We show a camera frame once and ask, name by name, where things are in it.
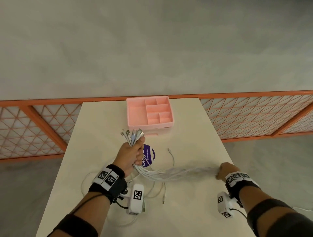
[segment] pink organizer box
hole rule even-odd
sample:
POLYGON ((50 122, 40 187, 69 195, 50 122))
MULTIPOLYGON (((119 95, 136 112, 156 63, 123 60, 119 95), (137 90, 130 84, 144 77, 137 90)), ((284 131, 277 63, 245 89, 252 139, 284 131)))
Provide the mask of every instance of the pink organizer box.
POLYGON ((147 130, 172 127, 173 110, 168 96, 127 98, 129 130, 147 130))

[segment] white table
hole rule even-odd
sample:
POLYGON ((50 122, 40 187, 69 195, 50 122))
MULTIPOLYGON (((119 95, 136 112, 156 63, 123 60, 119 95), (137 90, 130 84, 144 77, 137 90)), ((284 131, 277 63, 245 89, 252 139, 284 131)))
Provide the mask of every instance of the white table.
MULTIPOLYGON (((222 162, 231 162, 199 99, 171 99, 170 102, 174 127, 159 132, 158 136, 147 133, 146 137, 146 144, 155 150, 154 168, 172 166, 167 148, 175 157, 175 166, 218 167, 222 162)), ((127 129, 125 101, 83 103, 36 237, 47 236, 82 199, 80 186, 85 176, 98 172, 112 161, 125 142, 120 135, 122 129, 127 129)), ((87 176, 83 183, 85 192, 92 176, 87 176)), ((143 183, 145 191, 152 186, 142 177, 135 182, 143 183)), ((154 194, 158 193, 160 186, 156 184, 154 194)), ((106 221, 102 235, 254 236, 240 213, 233 219, 226 219, 218 213, 217 193, 226 190, 222 181, 208 177, 167 183, 166 189, 165 204, 162 204, 162 190, 156 198, 146 200, 146 212, 138 215, 133 225, 121 228, 106 221)), ((111 206, 108 217, 117 223, 127 223, 134 218, 116 204, 111 206)))

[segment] purple sticker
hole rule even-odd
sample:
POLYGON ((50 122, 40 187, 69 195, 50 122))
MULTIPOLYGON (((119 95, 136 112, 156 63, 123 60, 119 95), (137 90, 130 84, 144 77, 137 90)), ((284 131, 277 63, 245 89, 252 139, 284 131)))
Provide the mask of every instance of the purple sticker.
POLYGON ((149 145, 144 144, 143 147, 143 158, 141 167, 148 167, 154 161, 156 154, 154 150, 149 145))

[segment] black sleeve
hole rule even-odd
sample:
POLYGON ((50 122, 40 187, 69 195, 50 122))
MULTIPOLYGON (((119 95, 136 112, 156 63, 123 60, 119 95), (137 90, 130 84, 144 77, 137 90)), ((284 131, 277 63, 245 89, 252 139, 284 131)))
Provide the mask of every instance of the black sleeve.
POLYGON ((313 236, 313 222, 300 213, 288 213, 279 218, 268 230, 266 237, 313 236))

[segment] gray floor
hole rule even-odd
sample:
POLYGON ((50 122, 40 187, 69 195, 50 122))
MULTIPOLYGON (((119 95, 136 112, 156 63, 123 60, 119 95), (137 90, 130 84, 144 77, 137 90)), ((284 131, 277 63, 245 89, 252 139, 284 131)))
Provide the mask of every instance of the gray floor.
MULTIPOLYGON (((226 143, 235 165, 291 206, 313 209, 313 136, 226 143)), ((0 164, 0 236, 33 237, 61 159, 0 164)), ((313 219, 313 212, 299 211, 313 219)))

